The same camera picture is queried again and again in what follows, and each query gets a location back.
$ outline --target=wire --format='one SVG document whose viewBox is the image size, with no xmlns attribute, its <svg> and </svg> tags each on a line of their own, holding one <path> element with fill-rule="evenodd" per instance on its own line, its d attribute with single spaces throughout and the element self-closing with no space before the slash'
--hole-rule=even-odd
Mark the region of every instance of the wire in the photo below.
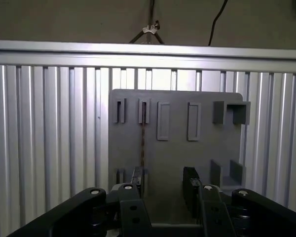
<svg viewBox="0 0 296 237">
<path fill-rule="evenodd" d="M 217 14 L 217 16 L 215 17 L 213 24 L 212 24 L 212 30 L 211 30 L 211 36 L 209 37 L 209 42 L 208 42 L 208 46 L 211 46 L 212 44 L 212 39 L 213 39 L 213 35 L 214 35 L 214 31 L 215 31 L 215 25 L 216 22 L 218 20 L 218 18 L 221 16 L 223 10 L 225 9 L 226 5 L 227 5 L 228 0 L 224 0 L 221 10 L 219 11 L 219 13 Z"/>
<path fill-rule="evenodd" d="M 154 0 L 150 0 L 150 8 L 149 8 L 149 25 L 152 25 L 153 21 L 153 11 L 154 11 Z"/>
</svg>

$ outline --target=gray pegboard panel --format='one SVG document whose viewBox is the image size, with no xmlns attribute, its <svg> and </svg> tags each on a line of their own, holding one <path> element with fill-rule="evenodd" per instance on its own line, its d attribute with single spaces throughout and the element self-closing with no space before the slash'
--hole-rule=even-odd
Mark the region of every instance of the gray pegboard panel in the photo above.
<svg viewBox="0 0 296 237">
<path fill-rule="evenodd" d="M 214 113 L 215 102 L 223 103 Z M 116 115 L 121 109 L 116 111 L 117 106 L 124 109 L 125 116 L 118 122 Z M 238 184 L 233 181 L 239 180 L 240 169 L 230 162 L 239 161 L 244 118 L 237 115 L 235 124 L 234 108 L 247 109 L 248 104 L 238 93 L 113 90 L 109 106 L 110 188 L 121 179 L 121 170 L 123 180 L 130 182 L 133 169 L 140 165 L 143 106 L 147 109 L 144 199 L 151 221 L 193 223 L 183 200 L 183 168 L 195 167 L 202 183 L 210 183 L 213 160 L 220 165 L 223 183 L 228 179 L 228 185 Z M 221 114 L 221 123 L 213 122 L 217 113 Z M 230 167 L 237 172 L 233 176 Z"/>
</svg>

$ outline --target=corrugated metal wall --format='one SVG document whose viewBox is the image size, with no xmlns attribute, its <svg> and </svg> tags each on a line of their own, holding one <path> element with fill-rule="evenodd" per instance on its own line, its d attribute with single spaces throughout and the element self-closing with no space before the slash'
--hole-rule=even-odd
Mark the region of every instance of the corrugated metal wall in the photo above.
<svg viewBox="0 0 296 237">
<path fill-rule="evenodd" d="M 296 211 L 296 74 L 0 65 L 0 237 L 107 187 L 115 88 L 239 92 L 251 101 L 246 188 Z"/>
</svg>

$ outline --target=metal chain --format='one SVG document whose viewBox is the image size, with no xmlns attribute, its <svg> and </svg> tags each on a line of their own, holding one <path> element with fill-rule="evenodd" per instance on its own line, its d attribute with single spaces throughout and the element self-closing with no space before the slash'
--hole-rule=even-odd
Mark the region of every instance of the metal chain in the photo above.
<svg viewBox="0 0 296 237">
<path fill-rule="evenodd" d="M 141 151 L 141 166 L 145 165 L 145 123 L 146 123 L 146 103 L 143 103 L 143 113 L 142 113 L 142 151 Z"/>
</svg>

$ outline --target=screw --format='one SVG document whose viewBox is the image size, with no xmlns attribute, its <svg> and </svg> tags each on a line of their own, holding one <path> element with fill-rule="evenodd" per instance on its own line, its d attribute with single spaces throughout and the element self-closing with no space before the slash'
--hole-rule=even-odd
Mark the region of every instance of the screw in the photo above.
<svg viewBox="0 0 296 237">
<path fill-rule="evenodd" d="M 91 194 L 98 194 L 100 191 L 99 190 L 92 190 Z"/>
<path fill-rule="evenodd" d="M 248 195 L 248 193 L 246 191 L 243 191 L 243 190 L 239 191 L 239 194 L 241 194 L 242 196 Z"/>
<path fill-rule="evenodd" d="M 207 189 L 207 190 L 213 189 L 211 186 L 208 186 L 208 185 L 204 186 L 204 188 Z"/>
</svg>

